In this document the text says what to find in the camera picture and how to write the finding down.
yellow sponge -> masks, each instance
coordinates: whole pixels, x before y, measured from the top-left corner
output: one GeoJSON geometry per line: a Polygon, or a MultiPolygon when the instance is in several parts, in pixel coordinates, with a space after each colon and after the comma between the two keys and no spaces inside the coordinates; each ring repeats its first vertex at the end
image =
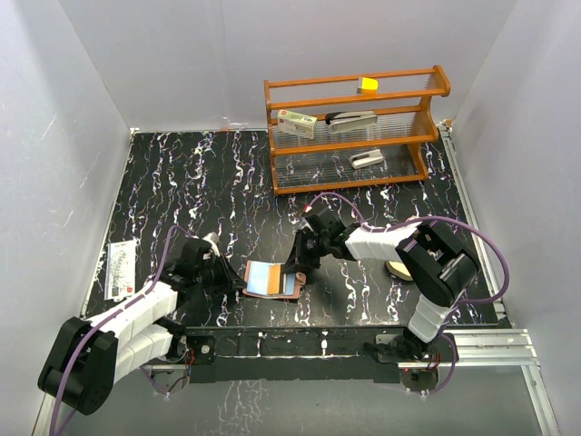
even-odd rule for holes
{"type": "Polygon", "coordinates": [[[379,82],[368,77],[360,77],[357,85],[357,94],[374,95],[378,93],[379,82]]]}

wooden shelf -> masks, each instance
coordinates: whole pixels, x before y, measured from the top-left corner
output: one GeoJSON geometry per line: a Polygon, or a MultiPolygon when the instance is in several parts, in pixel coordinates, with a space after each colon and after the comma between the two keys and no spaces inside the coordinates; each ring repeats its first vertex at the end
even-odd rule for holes
{"type": "Polygon", "coordinates": [[[430,103],[433,96],[447,96],[450,84],[439,65],[429,69],[396,71],[375,74],[344,75],[316,79],[302,79],[285,82],[264,81],[266,97],[267,124],[271,146],[271,169],[275,194],[320,191],[338,189],[341,187],[362,186],[369,184],[398,183],[428,178],[419,147],[422,143],[438,139],[438,129],[430,114],[430,103]],[[360,77],[372,77],[379,81],[379,89],[387,91],[382,94],[356,94],[357,81],[360,77]],[[365,104],[388,100],[419,99],[418,104],[408,104],[396,107],[373,107],[378,115],[376,125],[366,129],[354,130],[343,134],[331,134],[325,124],[325,114],[311,114],[309,110],[316,106],[336,104],[351,104],[353,109],[365,110],[365,104]],[[314,139],[300,138],[279,130],[276,113],[280,109],[305,108],[297,112],[317,116],[314,139]],[[402,146],[408,147],[410,162],[414,163],[413,173],[380,174],[372,177],[347,177],[333,183],[283,183],[284,165],[281,159],[295,156],[302,163],[312,161],[321,163],[329,154],[347,152],[355,154],[354,150],[364,151],[370,147],[402,146]],[[308,154],[317,156],[314,160],[308,154]],[[277,173],[281,173],[281,185],[277,173]]]}

white box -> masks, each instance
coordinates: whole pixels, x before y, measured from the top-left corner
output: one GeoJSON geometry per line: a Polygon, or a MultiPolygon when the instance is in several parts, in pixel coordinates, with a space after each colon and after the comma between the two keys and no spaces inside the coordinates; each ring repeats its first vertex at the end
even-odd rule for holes
{"type": "Polygon", "coordinates": [[[279,131],[286,134],[296,134],[301,138],[314,139],[316,116],[297,114],[296,112],[280,109],[277,114],[279,131]]]}

wooden rack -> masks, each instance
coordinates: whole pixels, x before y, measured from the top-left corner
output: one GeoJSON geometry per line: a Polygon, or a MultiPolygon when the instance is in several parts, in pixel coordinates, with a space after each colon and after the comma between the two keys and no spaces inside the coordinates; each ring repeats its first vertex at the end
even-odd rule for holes
{"type": "Polygon", "coordinates": [[[264,93],[272,182],[275,195],[279,195],[426,180],[428,169],[421,145],[438,139],[438,128],[430,114],[431,98],[449,95],[450,83],[441,66],[435,65],[429,69],[376,74],[285,82],[265,80],[264,93]],[[377,79],[378,93],[356,94],[360,77],[377,79]],[[276,117],[280,109],[316,116],[319,121],[314,139],[280,132],[276,117]],[[360,110],[373,110],[378,123],[361,130],[330,134],[324,121],[326,113],[360,110]],[[349,155],[370,147],[382,150],[386,157],[383,166],[352,170],[346,162],[349,155]],[[313,176],[313,171],[322,176],[313,176]]]}

wall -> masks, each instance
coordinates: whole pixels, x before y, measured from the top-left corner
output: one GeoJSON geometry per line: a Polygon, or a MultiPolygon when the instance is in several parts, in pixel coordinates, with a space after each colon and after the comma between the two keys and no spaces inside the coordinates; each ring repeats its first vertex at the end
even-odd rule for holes
{"type": "Polygon", "coordinates": [[[0,3],[2,434],[30,434],[38,375],[81,310],[129,132],[56,0],[0,3]]]}
{"type": "Polygon", "coordinates": [[[578,261],[581,4],[519,1],[454,123],[478,222],[506,253],[565,435],[581,433],[578,261]]]}
{"type": "Polygon", "coordinates": [[[60,0],[124,120],[143,131],[266,125],[263,80],[425,68],[453,117],[516,0],[60,0]]]}

